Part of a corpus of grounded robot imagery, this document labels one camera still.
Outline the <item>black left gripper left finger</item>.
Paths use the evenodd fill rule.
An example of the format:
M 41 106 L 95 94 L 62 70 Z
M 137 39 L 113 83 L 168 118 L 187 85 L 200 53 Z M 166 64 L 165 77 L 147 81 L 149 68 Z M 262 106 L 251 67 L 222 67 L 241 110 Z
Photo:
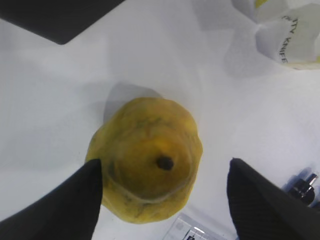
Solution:
M 47 195 L 0 222 L 2 240 L 90 240 L 102 202 L 102 165 L 86 162 Z

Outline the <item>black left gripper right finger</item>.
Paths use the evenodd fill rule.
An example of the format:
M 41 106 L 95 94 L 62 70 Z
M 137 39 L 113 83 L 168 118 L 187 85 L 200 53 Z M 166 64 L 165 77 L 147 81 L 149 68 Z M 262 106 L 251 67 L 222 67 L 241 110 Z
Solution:
M 240 240 L 320 238 L 320 212 L 285 193 L 240 158 L 229 163 L 226 192 Z

